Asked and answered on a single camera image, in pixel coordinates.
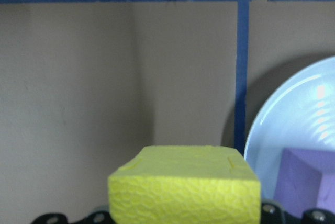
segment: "purple block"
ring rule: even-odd
[[[274,200],[296,217],[315,207],[335,212],[335,152],[284,149]]]

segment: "vertical blue tape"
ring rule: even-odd
[[[235,84],[234,147],[244,153],[245,146],[245,99],[247,96],[249,0],[237,0],[237,57]]]

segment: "screw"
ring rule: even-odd
[[[58,217],[54,216],[47,220],[46,224],[56,224],[58,222]]]
[[[104,221],[104,219],[105,219],[104,214],[101,214],[101,213],[96,214],[96,215],[94,216],[93,223],[101,223],[101,222]]]
[[[321,211],[317,211],[317,210],[313,211],[312,216],[317,221],[325,221],[326,220],[325,214]]]
[[[265,204],[262,208],[265,212],[268,212],[269,214],[273,214],[276,211],[276,208],[270,204]]]

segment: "light blue plate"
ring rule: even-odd
[[[255,118],[244,158],[273,199],[285,147],[335,150],[335,57],[304,68],[282,84]]]

